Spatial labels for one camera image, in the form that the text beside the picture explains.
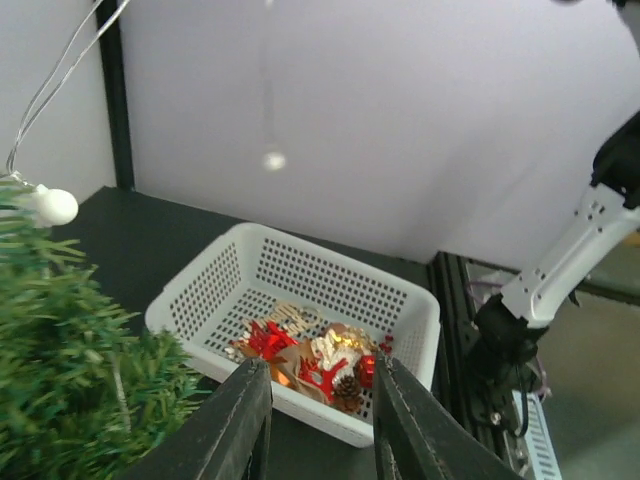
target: christmas tree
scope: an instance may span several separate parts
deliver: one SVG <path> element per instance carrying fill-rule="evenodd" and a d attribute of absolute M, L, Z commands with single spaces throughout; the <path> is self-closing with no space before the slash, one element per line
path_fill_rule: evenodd
<path fill-rule="evenodd" d="M 169 334 L 133 337 L 74 241 L 0 184 L 0 478 L 109 479 L 197 408 Z"/>

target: white backdrop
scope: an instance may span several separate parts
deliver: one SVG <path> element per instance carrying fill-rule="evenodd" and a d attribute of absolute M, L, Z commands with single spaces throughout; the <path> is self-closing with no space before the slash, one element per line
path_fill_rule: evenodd
<path fill-rule="evenodd" d="M 605 0 L 275 0 L 271 15 L 131 3 L 140 191 L 410 259 L 521 266 L 640 107 L 640 57 Z M 261 166 L 267 29 L 278 172 Z"/>
<path fill-rule="evenodd" d="M 13 146 L 20 119 L 91 0 L 0 2 L 0 164 Z M 95 35 L 89 22 L 66 68 Z M 20 147 L 16 168 L 32 183 L 73 192 L 85 200 L 114 185 L 113 156 L 100 50 L 96 45 L 34 123 Z"/>

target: screw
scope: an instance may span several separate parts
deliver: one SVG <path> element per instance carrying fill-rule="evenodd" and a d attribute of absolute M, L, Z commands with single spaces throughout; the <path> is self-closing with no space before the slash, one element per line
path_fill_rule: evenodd
<path fill-rule="evenodd" d="M 491 423 L 498 426 L 502 421 L 502 415 L 500 415 L 498 412 L 493 412 L 491 415 L 489 415 L 489 420 L 491 421 Z"/>

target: white bulb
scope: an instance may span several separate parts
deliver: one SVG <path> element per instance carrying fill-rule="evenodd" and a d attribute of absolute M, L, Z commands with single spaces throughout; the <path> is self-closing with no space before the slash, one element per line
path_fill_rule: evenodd
<path fill-rule="evenodd" d="M 78 201 L 69 192 L 38 185 L 33 195 L 37 212 L 51 225 L 69 223 L 78 214 Z"/>
<path fill-rule="evenodd" d="M 264 156 L 264 168 L 272 172 L 284 168 L 286 164 L 287 159 L 280 152 L 273 151 Z"/>

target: hanging string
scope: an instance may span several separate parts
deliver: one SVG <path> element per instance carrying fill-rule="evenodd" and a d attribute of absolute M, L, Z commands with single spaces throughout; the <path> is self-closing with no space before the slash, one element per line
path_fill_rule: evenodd
<path fill-rule="evenodd" d="M 67 44 L 65 45 L 65 47 L 64 47 L 64 49 L 62 51 L 62 55 L 56 61 L 53 69 L 51 70 L 51 72 L 49 73 L 49 75 L 47 76 L 47 78 L 45 79 L 43 84 L 40 86 L 40 88 L 38 89 L 36 94 L 33 96 L 31 101 L 29 102 L 29 105 L 27 106 L 27 109 L 25 110 L 25 112 L 24 112 L 24 114 L 22 116 L 22 120 L 20 122 L 20 127 L 18 129 L 18 133 L 17 133 L 16 138 L 14 140 L 13 147 L 11 148 L 11 151 L 9 152 L 9 155 L 7 157 L 7 162 L 6 162 L 6 165 L 5 165 L 6 166 L 6 172 L 0 175 L 0 179 L 11 177 L 11 178 L 16 179 L 17 181 L 20 181 L 21 183 L 25 183 L 25 184 L 31 186 L 31 184 L 28 184 L 27 182 L 22 180 L 21 177 L 20 177 L 20 180 L 18 180 L 18 176 L 15 175 L 15 173 L 16 173 L 16 170 L 15 170 L 15 159 L 16 159 L 16 154 L 18 153 L 18 147 L 20 146 L 20 144 L 22 143 L 22 141 L 26 137 L 27 133 L 29 132 L 29 130 L 33 126 L 34 122 L 40 116 L 40 114 L 42 114 L 42 112 L 49 105 L 51 100 L 53 100 L 53 98 L 60 91 L 62 86 L 67 82 L 67 80 L 69 79 L 69 77 L 71 76 L 71 74 L 73 73 L 75 68 L 78 66 L 80 61 L 82 61 L 82 59 L 89 52 L 91 47 L 93 47 L 96 44 L 96 42 L 100 39 L 100 37 L 102 37 L 102 35 L 104 35 L 104 33 L 111 27 L 111 25 L 113 25 L 115 23 L 115 21 L 118 19 L 118 17 L 120 17 L 120 15 L 122 14 L 123 10 L 127 7 L 127 5 L 129 4 L 129 2 L 131 0 L 123 0 L 122 1 L 122 3 L 116 9 L 116 11 L 107 19 L 107 21 L 104 23 L 104 25 L 102 25 L 102 27 L 100 27 L 100 29 L 98 30 L 96 35 L 93 37 L 91 42 L 89 42 L 89 45 L 80 53 L 80 55 L 76 58 L 76 60 L 73 62 L 73 64 L 69 67 L 69 69 L 65 73 L 64 77 L 62 78 L 62 80 L 60 80 L 60 82 L 58 82 L 58 84 L 54 87 L 54 89 L 51 91 L 51 93 L 44 99 L 42 104 L 37 108 L 35 113 L 30 117 L 34 106 L 36 105 L 36 103 L 40 99 L 40 96 L 42 95 L 44 90 L 49 86 L 49 84 L 51 83 L 51 80 L 53 79 L 54 75 L 58 72 L 58 69 L 60 68 L 62 62 L 64 61 L 65 57 L 69 53 L 69 50 L 71 49 L 71 45 L 73 44 L 75 39 L 78 37 L 78 34 L 82 30 L 82 28 L 85 26 L 87 21 L 89 21 L 89 19 L 93 16 L 93 14 L 98 9 L 98 7 L 102 4 L 103 1 L 104 0 L 96 0 L 96 2 L 94 3 L 93 7 L 91 8 L 89 13 L 87 14 L 87 16 L 84 18 L 84 20 L 82 20 L 80 25 L 78 25 L 78 27 L 75 29 L 75 31 L 71 35 L 71 38 L 68 40 Z"/>
<path fill-rule="evenodd" d="M 278 144 L 275 132 L 273 107 L 273 82 L 269 69 L 269 53 L 271 51 L 271 11 L 273 0 L 265 1 L 265 27 L 260 48 L 260 80 L 262 83 L 262 128 L 264 141 L 268 149 Z"/>

